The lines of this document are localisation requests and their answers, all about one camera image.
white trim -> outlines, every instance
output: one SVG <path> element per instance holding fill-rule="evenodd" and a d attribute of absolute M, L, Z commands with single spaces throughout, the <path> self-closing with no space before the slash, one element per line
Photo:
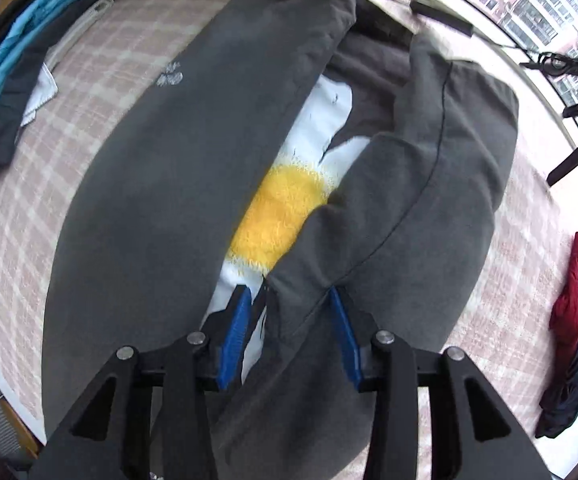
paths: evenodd
<path fill-rule="evenodd" d="M 492 20 L 487 18 L 480 10 L 470 5 L 464 0 L 435 0 L 440 6 L 447 7 L 458 15 L 467 19 L 474 24 L 474 30 L 478 35 L 488 38 L 496 43 L 512 44 L 511 38 L 496 25 Z M 560 96 L 556 93 L 549 81 L 535 70 L 524 70 L 519 67 L 518 63 L 527 61 L 529 58 L 520 50 L 502 49 L 493 46 L 492 49 L 505 60 L 508 65 L 523 79 L 536 94 L 538 99 L 543 103 L 546 110 L 550 113 L 556 124 L 569 142 L 572 149 L 578 146 L 578 125 L 574 119 L 563 119 L 562 111 L 564 104 Z"/>
<path fill-rule="evenodd" d="M 38 438 L 38 440 L 40 440 L 41 443 L 46 444 L 47 437 L 44 432 L 44 421 L 35 418 L 31 412 L 22 405 L 18 394 L 16 394 L 12 390 L 11 386 L 9 386 L 5 381 L 5 378 L 2 375 L 2 371 L 0 371 L 0 391 L 2 392 L 2 395 L 5 396 L 5 399 L 14 409 L 14 411 L 29 428 L 29 430 L 31 430 L 31 432 Z"/>

checkered bedsheet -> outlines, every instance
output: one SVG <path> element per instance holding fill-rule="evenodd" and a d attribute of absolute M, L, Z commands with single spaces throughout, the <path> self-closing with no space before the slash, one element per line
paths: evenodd
<path fill-rule="evenodd" d="M 40 423 L 44 302 L 70 200 L 122 115 L 227 1 L 117 0 L 54 70 L 59 94 L 24 131 L 0 178 L 0 371 Z M 539 415 L 550 306 L 573 237 L 527 148 L 526 136 L 536 134 L 520 132 L 490 252 L 447 341 L 469 352 L 527 431 Z M 431 435 L 421 413 L 425 478 Z M 360 478 L 365 458 L 339 478 Z"/>

white graphic print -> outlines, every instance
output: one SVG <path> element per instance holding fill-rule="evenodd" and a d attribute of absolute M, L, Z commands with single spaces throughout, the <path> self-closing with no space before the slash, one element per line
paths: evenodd
<path fill-rule="evenodd" d="M 321 75 L 240 222 L 205 316 L 224 310 L 238 284 L 256 297 L 263 276 L 291 247 L 309 213 L 326 203 L 365 149 L 369 139 L 353 137 L 327 151 L 351 108 L 351 87 Z M 244 351 L 243 382 L 262 355 L 265 313 Z"/>
<path fill-rule="evenodd" d="M 156 86 L 171 86 L 180 83 L 183 76 L 182 72 L 176 72 L 179 66 L 180 63 L 178 61 L 169 63 L 159 78 L 156 79 Z"/>

metal screw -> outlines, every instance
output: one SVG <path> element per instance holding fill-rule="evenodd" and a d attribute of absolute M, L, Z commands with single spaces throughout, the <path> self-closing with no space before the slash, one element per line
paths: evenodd
<path fill-rule="evenodd" d="M 117 349 L 115 356 L 120 359 L 120 361 L 127 361 L 133 357 L 133 348 L 130 346 L 122 346 Z"/>
<path fill-rule="evenodd" d="M 396 336 L 388 330 L 379 330 L 375 333 L 375 339 L 378 341 L 378 343 L 383 345 L 390 345 L 396 341 Z"/>
<path fill-rule="evenodd" d="M 462 361 L 464 359 L 463 349 L 458 348 L 457 346 L 450 346 L 447 349 L 447 355 L 454 361 Z"/>
<path fill-rule="evenodd" d="M 187 343 L 189 345 L 201 345 L 205 342 L 205 339 L 207 339 L 207 336 L 202 332 L 192 332 L 187 336 Z"/>

white cloth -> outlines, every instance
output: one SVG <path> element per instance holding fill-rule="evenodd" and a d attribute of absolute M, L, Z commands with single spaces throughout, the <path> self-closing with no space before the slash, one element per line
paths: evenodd
<path fill-rule="evenodd" d="M 55 83 L 55 79 L 53 75 L 51 75 L 47 65 L 43 63 L 38 74 L 38 81 L 24 108 L 24 115 L 22 116 L 20 126 L 25 126 L 33 121 L 36 110 L 53 99 L 57 94 L 58 86 Z"/>
<path fill-rule="evenodd" d="M 53 70 L 67 52 L 71 50 L 73 45 L 89 30 L 89 27 L 96 23 L 113 4 L 114 0 L 98 0 L 89 7 L 84 14 L 69 27 L 69 30 L 64 34 L 62 39 L 48 50 L 44 58 L 44 63 L 47 65 L 47 68 Z"/>
<path fill-rule="evenodd" d="M 236 285 L 248 286 L 253 298 L 256 297 L 262 285 L 263 275 L 271 270 L 268 264 L 273 266 L 275 256 L 271 258 L 270 263 L 269 258 L 265 258 L 264 261 L 255 261 L 251 255 L 268 254 L 265 251 L 268 247 L 265 245 L 273 245 L 278 241 L 277 227 L 280 227 L 279 230 L 284 233 L 289 231 L 297 234 L 311 212 L 311 206 L 313 205 L 313 208 L 317 206 L 317 204 L 309 202 L 309 197 L 313 196 L 313 190 L 322 186 L 320 197 L 326 201 L 328 195 L 338 187 L 342 177 L 365 149 L 369 139 L 367 137 L 353 137 L 348 142 L 336 146 L 326 153 L 336 132 L 347 122 L 351 107 L 351 88 L 345 83 L 335 82 L 321 75 L 296 117 L 280 152 L 258 189 L 256 197 L 249 205 L 249 210 L 231 242 L 205 319 L 209 314 L 226 308 Z M 259 198 L 261 190 L 266 193 L 266 196 L 256 203 L 256 198 Z M 286 202 L 281 204 L 278 201 L 282 199 L 285 199 Z M 288 203 L 287 199 L 294 200 L 295 203 L 302 201 L 308 206 L 301 208 L 299 214 L 295 214 L 295 211 L 289 211 L 290 214 L 285 215 L 284 207 L 291 210 L 291 204 Z M 257 214 L 260 223 L 256 222 L 255 218 L 251 218 Z M 263 216 L 269 218 L 274 215 L 278 216 L 278 222 L 267 222 L 262 218 Z M 256 251 L 250 251 L 249 254 L 239 254 L 236 240 L 243 235 L 241 230 L 247 227 L 243 225 L 247 219 L 251 222 L 251 237 L 247 240 L 253 240 L 253 245 L 258 244 L 258 247 L 255 247 Z M 287 230 L 288 222 L 293 222 L 293 229 Z M 286 243 L 282 244 L 282 247 L 288 248 Z M 266 312 L 263 312 L 258 319 L 256 329 L 245 348 L 242 381 L 245 380 L 249 370 L 261 356 L 264 343 L 265 314 Z"/>

